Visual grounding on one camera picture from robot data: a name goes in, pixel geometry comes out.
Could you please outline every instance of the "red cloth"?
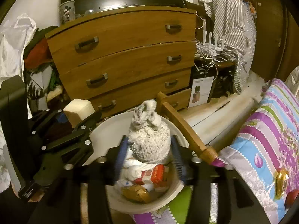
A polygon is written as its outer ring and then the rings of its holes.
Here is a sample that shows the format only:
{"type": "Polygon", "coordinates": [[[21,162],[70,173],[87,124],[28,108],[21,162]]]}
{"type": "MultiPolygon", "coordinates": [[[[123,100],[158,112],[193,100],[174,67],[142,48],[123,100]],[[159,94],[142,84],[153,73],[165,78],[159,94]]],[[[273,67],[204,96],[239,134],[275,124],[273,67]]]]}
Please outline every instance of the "red cloth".
{"type": "Polygon", "coordinates": [[[46,38],[43,38],[30,51],[28,57],[24,59],[25,68],[27,70],[35,69],[45,62],[49,62],[51,59],[52,55],[47,40],[46,38]]]}

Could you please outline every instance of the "mickey mouse cup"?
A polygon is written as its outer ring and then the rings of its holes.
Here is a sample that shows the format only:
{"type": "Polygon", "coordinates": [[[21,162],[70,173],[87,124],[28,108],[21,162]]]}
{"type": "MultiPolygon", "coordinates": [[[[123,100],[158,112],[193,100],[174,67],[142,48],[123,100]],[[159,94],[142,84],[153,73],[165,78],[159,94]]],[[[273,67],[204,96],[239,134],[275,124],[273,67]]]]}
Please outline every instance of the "mickey mouse cup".
{"type": "Polygon", "coordinates": [[[75,19],[75,1],[67,1],[62,3],[59,6],[59,12],[62,17],[63,23],[65,24],[68,21],[75,19]]]}

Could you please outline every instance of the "dresser top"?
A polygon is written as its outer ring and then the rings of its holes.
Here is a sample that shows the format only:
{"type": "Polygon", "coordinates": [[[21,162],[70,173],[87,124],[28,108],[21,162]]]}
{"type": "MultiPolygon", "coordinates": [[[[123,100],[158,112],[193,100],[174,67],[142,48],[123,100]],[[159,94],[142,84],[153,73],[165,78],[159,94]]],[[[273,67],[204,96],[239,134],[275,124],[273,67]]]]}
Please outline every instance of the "dresser top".
{"type": "Polygon", "coordinates": [[[78,19],[75,19],[73,21],[69,21],[64,25],[61,25],[60,27],[50,31],[45,35],[46,39],[49,39],[56,34],[59,34],[63,32],[64,30],[67,30],[71,27],[74,27],[76,25],[85,23],[90,20],[110,16],[110,15],[116,15],[120,13],[131,13],[131,12],[139,12],[139,11],[170,11],[170,12],[179,12],[179,13],[190,13],[195,14],[195,10],[187,9],[187,8],[179,8],[179,7],[168,7],[168,6],[130,6],[130,7],[123,7],[123,8],[117,8],[117,9],[111,9],[106,10],[103,12],[98,12],[94,14],[90,14],[78,19]]]}

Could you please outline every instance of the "red object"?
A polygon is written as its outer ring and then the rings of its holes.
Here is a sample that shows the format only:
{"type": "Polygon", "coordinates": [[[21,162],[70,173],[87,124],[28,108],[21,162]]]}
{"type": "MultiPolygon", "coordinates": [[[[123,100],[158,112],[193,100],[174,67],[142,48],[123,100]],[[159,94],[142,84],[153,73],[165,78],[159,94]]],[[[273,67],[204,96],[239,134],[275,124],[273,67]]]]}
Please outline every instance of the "red object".
{"type": "Polygon", "coordinates": [[[286,197],[286,201],[284,203],[285,208],[289,209],[293,205],[298,194],[299,194],[299,190],[293,190],[292,192],[288,193],[286,197]]]}
{"type": "Polygon", "coordinates": [[[32,70],[45,62],[49,62],[51,59],[52,55],[47,40],[46,38],[43,38],[30,51],[27,58],[24,59],[24,65],[27,70],[32,70]]]}
{"type": "Polygon", "coordinates": [[[151,170],[142,171],[141,177],[133,182],[137,185],[158,184],[163,181],[164,165],[159,164],[151,170]]]}

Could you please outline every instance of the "flower petal print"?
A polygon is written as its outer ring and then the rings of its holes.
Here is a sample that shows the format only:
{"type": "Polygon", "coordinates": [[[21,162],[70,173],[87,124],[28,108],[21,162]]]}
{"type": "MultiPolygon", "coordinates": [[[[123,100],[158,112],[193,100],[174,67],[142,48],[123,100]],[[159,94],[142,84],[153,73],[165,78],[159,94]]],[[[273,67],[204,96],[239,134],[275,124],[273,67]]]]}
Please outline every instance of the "flower petal print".
{"type": "Polygon", "coordinates": [[[262,158],[259,156],[259,154],[255,154],[255,165],[260,168],[263,166],[263,160],[262,158]]]}

